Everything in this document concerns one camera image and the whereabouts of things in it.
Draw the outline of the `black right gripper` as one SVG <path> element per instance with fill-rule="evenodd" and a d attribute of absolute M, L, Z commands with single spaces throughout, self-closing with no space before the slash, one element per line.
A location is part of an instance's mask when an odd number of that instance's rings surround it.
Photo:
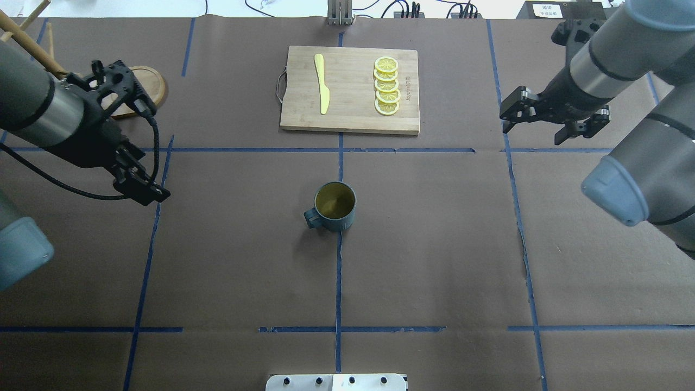
<path fill-rule="evenodd" d="M 503 134 L 522 122 L 565 122 L 554 134 L 554 145 L 559 146 L 568 139 L 596 136 L 610 123 L 611 111 L 609 106 L 603 106 L 603 99 L 581 90 L 570 69 L 563 68 L 538 94 L 526 86 L 514 89 L 502 100 L 499 117 Z"/>

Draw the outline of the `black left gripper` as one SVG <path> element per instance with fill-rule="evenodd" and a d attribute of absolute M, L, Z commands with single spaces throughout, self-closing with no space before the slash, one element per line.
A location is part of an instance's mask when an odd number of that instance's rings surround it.
<path fill-rule="evenodd" d="M 126 198 L 147 206 L 164 202 L 171 193 L 158 185 L 142 166 L 131 166 L 146 153 L 122 134 L 118 124 L 107 116 L 89 110 L 86 103 L 68 105 L 60 113 L 60 158 L 79 168 L 112 168 L 113 187 Z M 126 168 L 117 166 L 123 163 Z"/>

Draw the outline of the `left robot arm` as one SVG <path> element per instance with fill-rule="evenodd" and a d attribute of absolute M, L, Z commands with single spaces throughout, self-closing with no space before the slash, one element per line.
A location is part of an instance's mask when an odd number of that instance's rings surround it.
<path fill-rule="evenodd" d="M 94 60 L 91 67 L 86 77 L 70 73 L 57 78 L 32 64 L 30 55 L 3 43 L 2 130 L 79 168 L 105 169 L 114 178 L 117 194 L 77 189 L 45 173 L 6 144 L 2 151 L 53 185 L 85 198 L 131 199 L 144 206 L 163 202 L 170 192 L 156 181 L 160 168 L 156 105 L 121 60 L 109 65 Z M 112 118 L 122 105 L 146 119 L 153 130 L 151 173 L 141 164 L 144 151 L 122 134 Z"/>

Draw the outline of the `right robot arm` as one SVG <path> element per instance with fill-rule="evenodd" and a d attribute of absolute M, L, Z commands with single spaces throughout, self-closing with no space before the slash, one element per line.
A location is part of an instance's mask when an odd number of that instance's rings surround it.
<path fill-rule="evenodd" d="M 693 2 L 625 1 L 608 18 L 559 22 L 564 66 L 539 92 L 518 86 L 500 104 L 502 131 L 558 125 L 556 146 L 595 137 L 615 100 L 647 77 L 669 87 L 584 178 L 586 198 L 627 227 L 651 225 L 693 257 Z"/>

